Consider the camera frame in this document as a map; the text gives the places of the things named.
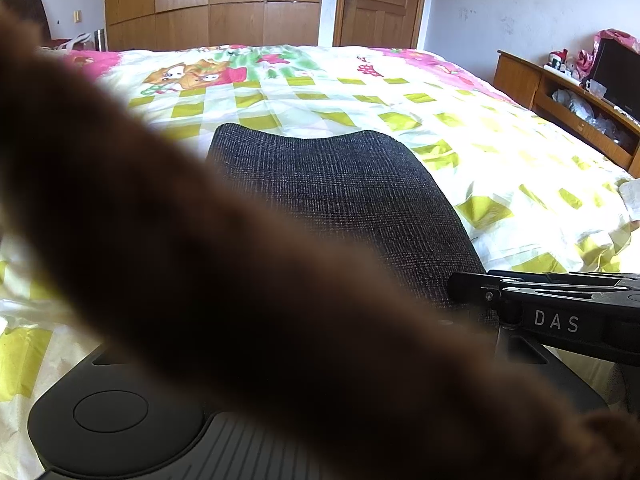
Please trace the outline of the wooden wardrobe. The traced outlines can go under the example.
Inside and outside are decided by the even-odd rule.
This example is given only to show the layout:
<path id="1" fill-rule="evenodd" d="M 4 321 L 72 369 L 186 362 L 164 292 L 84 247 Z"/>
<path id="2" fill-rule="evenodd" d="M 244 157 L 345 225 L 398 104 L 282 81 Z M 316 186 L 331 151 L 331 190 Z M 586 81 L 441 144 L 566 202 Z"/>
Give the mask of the wooden wardrobe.
<path id="1" fill-rule="evenodd" d="M 321 0 L 104 0 L 112 51 L 313 46 Z"/>

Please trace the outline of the brown fuzzy sleeve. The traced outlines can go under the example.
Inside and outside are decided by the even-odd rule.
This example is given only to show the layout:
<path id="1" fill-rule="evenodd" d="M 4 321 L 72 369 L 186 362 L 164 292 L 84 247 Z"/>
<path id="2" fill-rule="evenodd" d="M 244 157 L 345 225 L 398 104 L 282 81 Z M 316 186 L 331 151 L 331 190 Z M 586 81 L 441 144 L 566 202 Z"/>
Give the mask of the brown fuzzy sleeve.
<path id="1" fill-rule="evenodd" d="M 169 385 L 349 479 L 634 479 L 639 425 L 576 413 L 375 258 L 236 192 L 1 17 L 1 209 L 79 316 Z M 25 127 L 14 117 L 25 114 Z"/>

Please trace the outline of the wooden tv cabinet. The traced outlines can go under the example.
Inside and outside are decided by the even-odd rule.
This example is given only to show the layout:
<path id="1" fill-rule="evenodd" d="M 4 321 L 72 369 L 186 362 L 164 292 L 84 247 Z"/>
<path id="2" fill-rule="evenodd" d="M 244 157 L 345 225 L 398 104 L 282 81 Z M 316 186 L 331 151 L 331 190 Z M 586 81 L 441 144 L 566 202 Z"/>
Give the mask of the wooden tv cabinet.
<path id="1" fill-rule="evenodd" d="M 639 177 L 639 124 L 607 100 L 503 50 L 498 52 L 494 86 Z"/>

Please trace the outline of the colourful patchwork bed sheet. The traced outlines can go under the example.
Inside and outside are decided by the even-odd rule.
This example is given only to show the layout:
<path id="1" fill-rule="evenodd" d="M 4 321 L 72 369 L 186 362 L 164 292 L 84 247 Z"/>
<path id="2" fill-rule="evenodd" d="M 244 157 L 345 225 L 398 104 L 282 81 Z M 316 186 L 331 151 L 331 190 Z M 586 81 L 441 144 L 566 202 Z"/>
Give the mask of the colourful patchwork bed sheet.
<path id="1" fill-rule="evenodd" d="M 124 53 L 1 52 L 1 141 L 21 143 L 40 183 L 68 127 L 56 66 L 82 94 L 131 110 L 203 158 L 226 122 L 322 139 L 376 130 L 404 144 L 442 187 L 480 260 L 534 271 L 634 270 L 629 174 L 593 148 L 437 55 L 420 51 L 224 46 Z"/>

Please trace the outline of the brown wooden door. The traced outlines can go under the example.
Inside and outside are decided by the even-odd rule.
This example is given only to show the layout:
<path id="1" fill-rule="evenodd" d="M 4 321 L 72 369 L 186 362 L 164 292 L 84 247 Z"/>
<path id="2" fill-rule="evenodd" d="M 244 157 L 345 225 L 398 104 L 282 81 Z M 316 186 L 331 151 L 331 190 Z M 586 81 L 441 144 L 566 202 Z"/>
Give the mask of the brown wooden door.
<path id="1" fill-rule="evenodd" d="M 415 49 L 427 0 L 336 0 L 332 44 Z"/>

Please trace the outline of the pink floral cloth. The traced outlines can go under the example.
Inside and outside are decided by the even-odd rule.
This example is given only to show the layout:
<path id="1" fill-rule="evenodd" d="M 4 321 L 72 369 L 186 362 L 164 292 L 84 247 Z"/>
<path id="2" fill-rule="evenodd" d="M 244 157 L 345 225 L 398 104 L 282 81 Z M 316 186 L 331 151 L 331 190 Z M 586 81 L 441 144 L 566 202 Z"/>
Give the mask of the pink floral cloth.
<path id="1" fill-rule="evenodd" d="M 592 50 L 580 50 L 578 55 L 571 55 L 567 49 L 552 51 L 548 54 L 546 65 L 570 78 L 583 80 L 589 76 L 607 41 L 613 41 L 623 48 L 639 53 L 639 40 L 621 30 L 608 28 L 594 35 Z"/>

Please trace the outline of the dark grey knit pants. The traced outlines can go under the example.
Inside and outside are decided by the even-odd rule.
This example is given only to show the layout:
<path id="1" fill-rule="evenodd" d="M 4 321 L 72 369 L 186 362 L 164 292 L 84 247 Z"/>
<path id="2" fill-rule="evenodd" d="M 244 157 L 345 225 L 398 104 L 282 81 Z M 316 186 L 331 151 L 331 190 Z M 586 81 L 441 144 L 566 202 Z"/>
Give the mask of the dark grey knit pants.
<path id="1" fill-rule="evenodd" d="M 207 161 L 235 188 L 314 232 L 375 250 L 402 284 L 441 308 L 464 307 L 448 286 L 452 274 L 485 270 L 432 175 L 386 134 L 296 139 L 224 124 Z"/>

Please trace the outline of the black television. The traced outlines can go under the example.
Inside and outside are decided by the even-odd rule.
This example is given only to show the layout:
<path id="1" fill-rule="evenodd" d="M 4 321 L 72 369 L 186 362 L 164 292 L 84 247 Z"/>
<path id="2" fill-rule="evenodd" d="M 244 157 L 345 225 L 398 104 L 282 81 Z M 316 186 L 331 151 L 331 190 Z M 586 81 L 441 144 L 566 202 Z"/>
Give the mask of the black television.
<path id="1" fill-rule="evenodd" d="M 640 55 L 607 41 L 590 78 L 605 86 L 605 99 L 634 119 L 640 112 Z"/>

